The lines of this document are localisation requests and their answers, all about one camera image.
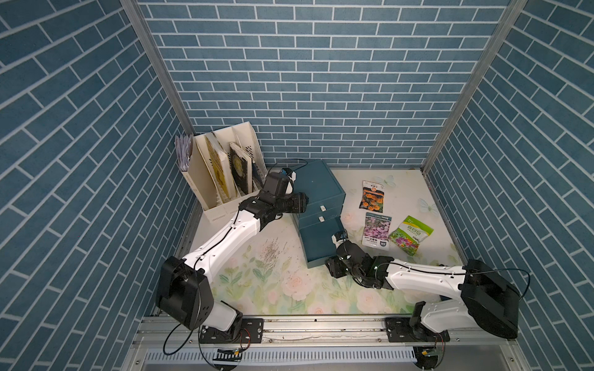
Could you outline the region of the teal bottom drawer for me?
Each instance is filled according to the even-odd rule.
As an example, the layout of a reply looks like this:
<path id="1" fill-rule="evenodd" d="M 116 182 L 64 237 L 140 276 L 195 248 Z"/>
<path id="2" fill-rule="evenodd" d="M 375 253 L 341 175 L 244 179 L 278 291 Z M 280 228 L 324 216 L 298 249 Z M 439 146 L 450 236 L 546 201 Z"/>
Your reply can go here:
<path id="1" fill-rule="evenodd" d="M 332 237 L 341 232 L 344 232 L 344 227 L 339 217 L 318 221 L 299 229 L 299 238 L 308 269 L 322 266 L 327 259 L 336 255 L 337 247 Z"/>

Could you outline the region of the teal plastic drawer cabinet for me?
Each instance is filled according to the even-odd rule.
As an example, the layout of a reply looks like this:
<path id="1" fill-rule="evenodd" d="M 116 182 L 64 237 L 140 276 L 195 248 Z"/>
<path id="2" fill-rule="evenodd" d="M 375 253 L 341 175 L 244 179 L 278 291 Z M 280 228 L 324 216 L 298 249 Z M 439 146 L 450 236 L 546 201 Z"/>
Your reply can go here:
<path id="1" fill-rule="evenodd" d="M 305 193 L 309 200 L 305 213 L 292 215 L 299 230 L 340 217 L 346 193 L 326 162 L 309 162 L 295 174 L 295 192 Z"/>

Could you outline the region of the pink flower seed bag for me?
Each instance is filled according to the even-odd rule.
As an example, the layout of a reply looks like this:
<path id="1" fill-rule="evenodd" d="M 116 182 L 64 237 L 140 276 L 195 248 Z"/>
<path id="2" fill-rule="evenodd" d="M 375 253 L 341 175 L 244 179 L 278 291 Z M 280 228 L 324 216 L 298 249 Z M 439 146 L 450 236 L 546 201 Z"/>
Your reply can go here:
<path id="1" fill-rule="evenodd" d="M 365 247 L 378 250 L 389 250 L 388 236 L 391 217 L 377 213 L 366 213 L 362 243 Z"/>

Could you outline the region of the orange flower seed bag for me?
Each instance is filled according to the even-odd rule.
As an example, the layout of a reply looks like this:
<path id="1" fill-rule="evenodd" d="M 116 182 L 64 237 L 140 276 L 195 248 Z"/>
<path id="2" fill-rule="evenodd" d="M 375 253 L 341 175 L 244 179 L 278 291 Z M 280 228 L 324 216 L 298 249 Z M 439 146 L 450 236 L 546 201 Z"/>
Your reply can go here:
<path id="1" fill-rule="evenodd" d="M 385 187 L 370 181 L 362 182 L 362 197 L 359 208 L 376 213 L 383 213 L 385 201 Z"/>

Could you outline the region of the green zinnia seed bag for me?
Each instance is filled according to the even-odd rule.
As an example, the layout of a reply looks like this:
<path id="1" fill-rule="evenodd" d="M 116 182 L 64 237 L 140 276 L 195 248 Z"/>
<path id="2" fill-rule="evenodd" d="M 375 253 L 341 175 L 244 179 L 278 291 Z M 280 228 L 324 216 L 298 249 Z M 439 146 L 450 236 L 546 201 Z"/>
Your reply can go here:
<path id="1" fill-rule="evenodd" d="M 403 222 L 388 235 L 390 242 L 395 244 L 409 256 L 415 256 L 419 245 L 428 238 L 434 229 L 422 221 L 407 216 Z"/>

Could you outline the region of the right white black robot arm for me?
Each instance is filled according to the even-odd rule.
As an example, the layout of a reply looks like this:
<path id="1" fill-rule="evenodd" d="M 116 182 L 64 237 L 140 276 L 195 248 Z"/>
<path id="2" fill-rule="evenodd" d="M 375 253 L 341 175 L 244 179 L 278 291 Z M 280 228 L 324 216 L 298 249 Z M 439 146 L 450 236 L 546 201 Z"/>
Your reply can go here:
<path id="1" fill-rule="evenodd" d="M 335 234 L 336 254 L 326 261 L 333 278 L 351 276 L 364 288 L 425 292 L 440 302 L 415 304 L 409 325 L 424 339 L 453 329 L 482 329 L 502 339 L 518 337 L 521 292 L 500 272 L 482 261 L 465 265 L 429 266 L 376 256 L 347 237 Z"/>

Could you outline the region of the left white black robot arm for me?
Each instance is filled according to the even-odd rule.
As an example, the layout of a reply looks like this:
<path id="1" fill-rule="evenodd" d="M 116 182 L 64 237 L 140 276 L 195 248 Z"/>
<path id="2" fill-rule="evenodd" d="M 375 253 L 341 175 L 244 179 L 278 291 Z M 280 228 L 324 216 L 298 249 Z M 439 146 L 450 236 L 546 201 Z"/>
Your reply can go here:
<path id="1" fill-rule="evenodd" d="M 201 326 L 236 332 L 241 312 L 213 299 L 210 283 L 240 247 L 285 214 L 305 213 L 305 193 L 295 191 L 296 173 L 283 168 L 266 176 L 262 190 L 240 202 L 224 227 L 195 251 L 170 257 L 161 267 L 156 306 L 190 331 Z"/>

